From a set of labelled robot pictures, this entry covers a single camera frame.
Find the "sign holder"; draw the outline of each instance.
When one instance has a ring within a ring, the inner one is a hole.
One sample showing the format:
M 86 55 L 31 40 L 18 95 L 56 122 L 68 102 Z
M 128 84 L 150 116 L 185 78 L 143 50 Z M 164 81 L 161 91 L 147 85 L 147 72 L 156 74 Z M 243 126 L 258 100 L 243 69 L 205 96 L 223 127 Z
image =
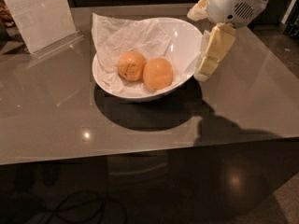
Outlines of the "sign holder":
M 82 39 L 67 0 L 5 0 L 26 50 L 39 59 Z

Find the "table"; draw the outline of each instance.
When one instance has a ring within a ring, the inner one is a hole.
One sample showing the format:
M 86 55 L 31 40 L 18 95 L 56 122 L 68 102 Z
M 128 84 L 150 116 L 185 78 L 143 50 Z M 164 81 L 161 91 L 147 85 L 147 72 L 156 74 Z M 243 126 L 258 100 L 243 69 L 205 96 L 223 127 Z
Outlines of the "table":
M 94 82 L 93 12 L 187 20 L 191 4 L 72 8 L 84 38 L 55 55 L 0 55 L 0 164 L 299 136 L 299 80 L 248 29 L 213 77 L 135 104 Z M 204 32 L 208 21 L 192 22 Z

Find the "dark floor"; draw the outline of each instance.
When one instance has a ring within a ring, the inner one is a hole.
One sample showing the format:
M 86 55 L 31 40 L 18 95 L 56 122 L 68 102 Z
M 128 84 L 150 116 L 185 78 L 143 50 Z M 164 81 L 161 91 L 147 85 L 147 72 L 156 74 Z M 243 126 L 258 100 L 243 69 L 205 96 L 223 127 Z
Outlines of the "dark floor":
M 254 33 L 299 78 L 299 40 Z M 297 224 L 298 158 L 288 140 L 0 166 L 0 223 Z

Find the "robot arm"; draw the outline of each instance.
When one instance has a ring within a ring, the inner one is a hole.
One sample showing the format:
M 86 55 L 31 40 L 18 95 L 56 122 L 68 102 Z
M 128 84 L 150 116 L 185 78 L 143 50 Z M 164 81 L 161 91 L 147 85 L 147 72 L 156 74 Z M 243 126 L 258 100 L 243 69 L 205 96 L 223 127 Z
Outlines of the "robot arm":
M 235 42 L 235 29 L 247 26 L 264 11 L 268 0 L 199 0 L 188 12 L 188 18 L 199 21 L 209 18 L 216 23 L 196 65 L 194 77 L 207 80 Z

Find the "bun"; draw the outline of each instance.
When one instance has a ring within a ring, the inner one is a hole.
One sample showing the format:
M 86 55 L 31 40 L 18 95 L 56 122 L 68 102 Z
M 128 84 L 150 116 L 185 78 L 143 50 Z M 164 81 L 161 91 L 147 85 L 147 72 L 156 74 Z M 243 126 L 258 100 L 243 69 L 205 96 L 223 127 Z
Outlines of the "bun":
M 164 58 L 149 60 L 144 67 L 143 80 L 151 91 L 169 86 L 173 80 L 171 63 Z
M 145 57 L 139 52 L 124 52 L 118 61 L 118 73 L 128 81 L 138 81 L 142 78 L 146 63 Z

